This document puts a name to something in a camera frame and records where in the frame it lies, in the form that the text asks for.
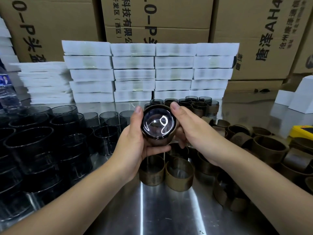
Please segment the water bottle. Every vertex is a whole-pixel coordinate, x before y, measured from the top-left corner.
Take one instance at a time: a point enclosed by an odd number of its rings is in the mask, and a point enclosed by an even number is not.
[[[22,109],[12,82],[6,70],[0,67],[0,104],[8,114],[16,113]]]

